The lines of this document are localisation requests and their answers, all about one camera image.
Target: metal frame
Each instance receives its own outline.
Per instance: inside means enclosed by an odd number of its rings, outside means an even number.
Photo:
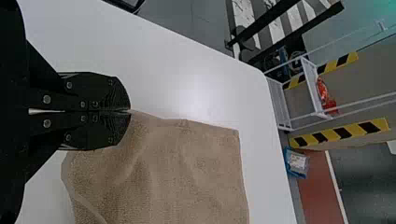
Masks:
[[[270,48],[261,51],[259,54],[257,54],[253,58],[251,58],[247,63],[255,64],[255,63],[261,61],[266,55],[269,55],[269,54],[275,52],[276,50],[282,48],[285,45],[293,43],[296,39],[298,39],[304,33],[313,29],[314,27],[316,27],[317,25],[326,21],[330,17],[340,13],[342,10],[344,10],[343,4],[341,2],[337,2],[336,4],[332,5],[329,9],[327,9],[320,15],[316,16],[312,21],[309,21],[308,23],[304,24],[302,27],[300,27],[299,29],[297,29],[296,31],[291,33],[290,35],[287,35],[285,38],[279,40]]]
[[[264,27],[269,25],[276,18],[280,17],[283,13],[288,11],[301,0],[282,0],[269,9],[266,13],[262,14],[257,20],[249,25],[241,34],[237,35],[230,42],[226,43],[226,48],[230,49],[238,42],[245,42],[255,34],[257,34]]]
[[[342,117],[357,114],[357,113],[360,113],[365,110],[370,110],[370,109],[374,109],[374,108],[377,108],[380,106],[396,103],[396,91],[394,91],[394,92],[378,95],[375,97],[371,97],[368,99],[352,102],[349,104],[339,105],[337,107],[333,107],[333,108],[329,108],[329,109],[323,109],[323,107],[321,105],[321,101],[318,98],[318,91],[317,91],[317,87],[316,87],[317,81],[318,81],[318,72],[317,72],[318,67],[314,63],[308,61],[304,57],[304,55],[300,56],[298,58],[295,58],[293,60],[290,60],[286,63],[282,63],[281,65],[274,67],[274,68],[266,71],[263,74],[267,75],[268,73],[275,71],[276,69],[279,69],[283,66],[288,65],[289,63],[293,63],[296,61],[300,61],[301,64],[303,65],[304,76],[306,79],[307,88],[309,90],[309,94],[310,94],[310,98],[311,98],[311,101],[312,101],[312,104],[314,107],[314,111],[312,111],[311,113],[299,116],[299,117],[291,118],[289,109],[288,109],[288,105],[286,103],[284,90],[283,90],[284,83],[281,83],[277,80],[274,80],[274,79],[266,76],[267,81],[268,81],[269,90],[271,92],[271,99],[273,101],[273,107],[274,107],[275,114],[276,114],[276,125],[279,130],[293,132],[293,131],[301,130],[301,129],[308,128],[308,127],[311,127],[314,125],[318,125],[320,123],[323,123],[323,122],[326,122],[329,120],[340,119]],[[363,104],[367,104],[367,103],[372,103],[372,105],[369,105],[366,107],[361,107]],[[334,111],[337,109],[346,109],[346,108],[352,108],[352,110],[349,112],[340,114],[340,115],[333,116],[333,117],[326,114],[328,112],[331,112],[331,111]],[[314,121],[312,123],[302,125],[300,127],[293,127],[293,125],[292,125],[293,121],[296,121],[299,119],[307,119],[310,117],[318,117],[321,120]]]

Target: beige towel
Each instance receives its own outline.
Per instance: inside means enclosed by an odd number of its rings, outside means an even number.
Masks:
[[[116,147],[69,152],[77,224],[248,223],[238,132],[132,112]]]

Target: towel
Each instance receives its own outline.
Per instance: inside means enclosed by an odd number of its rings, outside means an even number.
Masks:
[[[132,111],[115,147],[68,152],[77,224],[247,224],[238,131]]]

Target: gray floor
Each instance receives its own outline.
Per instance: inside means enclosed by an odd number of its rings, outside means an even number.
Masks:
[[[147,0],[140,17],[224,54],[230,38],[225,0]]]
[[[349,223],[396,223],[396,156],[388,145],[329,152]]]

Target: wall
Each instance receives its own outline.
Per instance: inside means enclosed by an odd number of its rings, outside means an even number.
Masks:
[[[342,0],[342,2],[345,6],[344,11],[303,35],[308,51],[330,43],[362,27],[372,26],[372,28],[352,35],[325,50],[311,55],[311,60],[314,63],[326,63],[331,59],[364,48],[387,35],[396,33],[395,26],[382,34],[379,33],[379,27],[375,26],[375,21],[380,19],[386,19],[385,24],[387,26],[396,24],[396,14],[394,13],[396,1]]]
[[[396,76],[394,73],[394,52],[396,51],[396,35],[378,42],[366,49],[359,51],[359,60],[344,68],[323,75],[332,97],[338,105],[352,103],[361,99],[396,91]],[[295,89],[285,91],[288,99],[290,114],[299,116],[312,112],[306,84]],[[314,133],[333,127],[343,126],[350,123],[365,121],[368,119],[387,118],[389,127],[387,133],[370,134],[364,137],[342,140],[335,143],[324,143],[311,149],[331,149],[342,147],[355,147],[373,142],[385,142],[396,139],[396,104],[382,106],[376,109],[360,112],[356,115],[328,121],[310,128],[296,131],[290,134],[297,136],[305,133]]]

